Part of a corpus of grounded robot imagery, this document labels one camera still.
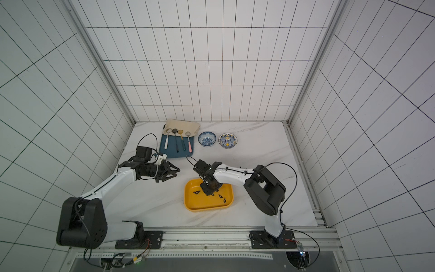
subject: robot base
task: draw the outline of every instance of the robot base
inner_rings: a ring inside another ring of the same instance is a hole
[[[146,249],[148,247],[147,239],[151,241],[150,249],[159,249],[162,244],[162,231],[144,231],[144,225],[142,222],[135,222],[137,224],[136,233],[134,237],[129,240],[116,241],[116,249]]]
[[[255,249],[297,248],[292,231],[282,231],[279,241],[277,238],[268,234],[265,230],[250,231],[249,238],[251,239],[251,247]],[[292,240],[294,242],[284,241],[284,239]]]

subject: yellow and blue patterned bowl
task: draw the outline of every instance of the yellow and blue patterned bowl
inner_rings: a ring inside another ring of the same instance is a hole
[[[219,144],[223,148],[232,148],[237,144],[237,137],[231,133],[224,133],[219,137]]]

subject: mounting plate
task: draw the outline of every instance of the mounting plate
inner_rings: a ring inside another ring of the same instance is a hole
[[[162,231],[144,231],[144,240],[149,239],[151,241],[150,249],[159,249],[162,244]],[[127,244],[123,241],[117,241],[115,248],[116,249],[146,249],[148,243],[143,243],[140,247],[135,247],[134,245]]]
[[[254,249],[269,249],[269,248],[297,248],[296,242],[284,241],[294,240],[292,231],[284,231],[281,242],[275,246],[268,234],[263,231],[250,231],[249,238],[251,238],[251,247]]]

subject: black bracket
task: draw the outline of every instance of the black bracket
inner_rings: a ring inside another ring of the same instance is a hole
[[[254,249],[270,249],[270,248],[297,248],[294,233],[292,231],[284,231],[282,239],[278,244],[270,237],[266,231],[250,231],[249,238],[251,239],[251,247]]]
[[[151,241],[150,249],[159,249],[162,244],[162,237],[163,232],[162,231],[144,231],[144,242],[141,243],[140,246],[138,245],[132,245],[128,243],[128,240],[120,240],[116,242],[115,248],[116,249],[146,249],[148,242],[146,241],[149,239]]]

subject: black spoon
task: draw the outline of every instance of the black spoon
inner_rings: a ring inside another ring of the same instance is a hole
[[[174,128],[174,129],[172,130],[172,133],[173,133],[174,136],[175,136],[175,146],[177,147],[177,153],[178,153],[179,151],[178,151],[177,136],[175,135],[175,133],[177,133],[177,131],[178,131],[178,129],[176,129],[176,128]]]

